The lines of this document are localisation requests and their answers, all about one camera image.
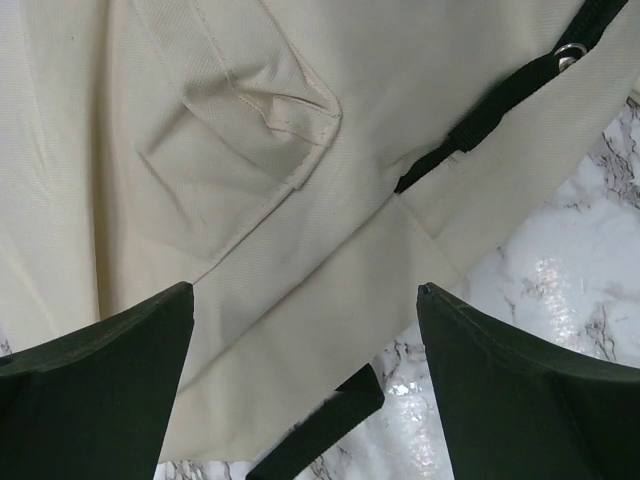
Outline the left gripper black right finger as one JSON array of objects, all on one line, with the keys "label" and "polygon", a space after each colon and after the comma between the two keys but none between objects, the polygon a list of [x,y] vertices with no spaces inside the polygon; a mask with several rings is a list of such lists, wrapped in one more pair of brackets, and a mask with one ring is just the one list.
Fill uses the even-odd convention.
[{"label": "left gripper black right finger", "polygon": [[543,340],[433,283],[417,313],[455,478],[638,478],[638,369]]}]

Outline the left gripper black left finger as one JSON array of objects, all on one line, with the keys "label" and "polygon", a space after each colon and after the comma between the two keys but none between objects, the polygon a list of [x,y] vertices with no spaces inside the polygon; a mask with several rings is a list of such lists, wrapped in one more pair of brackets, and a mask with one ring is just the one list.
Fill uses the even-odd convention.
[{"label": "left gripper black left finger", "polygon": [[2,357],[2,478],[153,478],[193,311],[193,287],[181,282],[104,321]]}]

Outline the beige canvas student bag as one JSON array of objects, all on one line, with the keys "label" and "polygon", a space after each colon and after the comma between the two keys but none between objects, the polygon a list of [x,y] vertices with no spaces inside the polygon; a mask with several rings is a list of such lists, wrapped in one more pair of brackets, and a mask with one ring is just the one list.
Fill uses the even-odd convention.
[{"label": "beige canvas student bag", "polygon": [[22,351],[189,282],[160,457],[252,459],[638,79],[635,1],[5,1],[2,331]]}]

